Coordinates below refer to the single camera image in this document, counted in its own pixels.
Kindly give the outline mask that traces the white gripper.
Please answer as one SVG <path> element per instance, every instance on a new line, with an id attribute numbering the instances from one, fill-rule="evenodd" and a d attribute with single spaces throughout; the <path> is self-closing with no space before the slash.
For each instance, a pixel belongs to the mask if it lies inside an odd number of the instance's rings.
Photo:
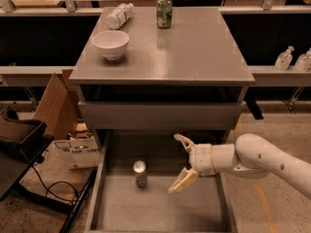
<path id="1" fill-rule="evenodd" d="M 195 145 L 191 139 L 181 134 L 175 134 L 174 139 L 180 142 L 186 152 L 190 154 L 189 164 L 192 169 L 184 168 L 181 171 L 177 180 L 168 188 L 170 194 L 181 192 L 194 183 L 199 176 L 207 177 L 216 174 L 212 164 L 212 146 L 210 144 Z"/>

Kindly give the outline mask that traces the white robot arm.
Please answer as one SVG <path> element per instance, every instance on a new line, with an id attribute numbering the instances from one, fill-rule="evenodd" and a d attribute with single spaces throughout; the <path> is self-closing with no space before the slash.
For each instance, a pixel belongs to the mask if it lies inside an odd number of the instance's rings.
<path id="1" fill-rule="evenodd" d="M 246 179 L 261 179 L 272 173 L 311 198 L 311 164 L 296 158 L 255 134 L 243 134 L 234 144 L 195 144 L 189 138 L 175 134 L 189 154 L 190 169 L 184 168 L 168 188 L 179 193 L 199 177 L 227 172 Z"/>

